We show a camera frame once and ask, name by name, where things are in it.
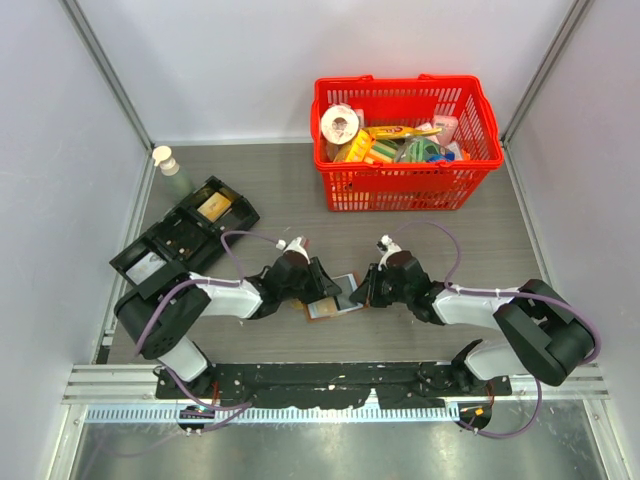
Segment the brown leather card holder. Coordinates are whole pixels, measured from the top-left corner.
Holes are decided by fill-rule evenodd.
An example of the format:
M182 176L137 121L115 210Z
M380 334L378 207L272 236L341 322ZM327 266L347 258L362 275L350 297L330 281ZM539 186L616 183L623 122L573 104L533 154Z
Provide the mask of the brown leather card holder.
M347 274L353 274L357 280L357 287L359 286L359 276L355 272L350 272ZM324 298L322 300L318 300L309 305L303 304L299 300L292 300L290 302L291 306L300 312L303 312L308 323L320 322L325 320L335 319L337 317L354 313L356 311L364 309L366 306L361 305L360 308L346 311L346 312L338 312L337 307L334 300L335 296L331 296L328 298Z

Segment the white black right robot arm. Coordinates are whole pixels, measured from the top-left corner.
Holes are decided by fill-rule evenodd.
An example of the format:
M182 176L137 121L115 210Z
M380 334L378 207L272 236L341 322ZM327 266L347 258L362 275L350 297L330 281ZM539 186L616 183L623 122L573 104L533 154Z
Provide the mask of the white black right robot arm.
M498 342L475 340L451 361L457 391L472 395L497 377L530 374L557 387L596 352L595 334L541 280L487 295L430 279L410 251L372 263L350 300L372 308L400 303L424 323L499 331Z

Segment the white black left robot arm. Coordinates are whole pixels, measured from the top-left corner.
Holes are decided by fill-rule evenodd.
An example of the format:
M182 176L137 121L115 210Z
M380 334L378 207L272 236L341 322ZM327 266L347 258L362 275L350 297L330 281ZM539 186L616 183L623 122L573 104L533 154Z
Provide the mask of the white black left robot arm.
M172 261L126 293L114 314L136 344L135 353L165 367L160 376L172 395L202 398L215 382L214 366L188 338L203 316L258 320L296 300L304 305L335 297L341 287L316 257L287 250L273 265L239 281L189 272Z

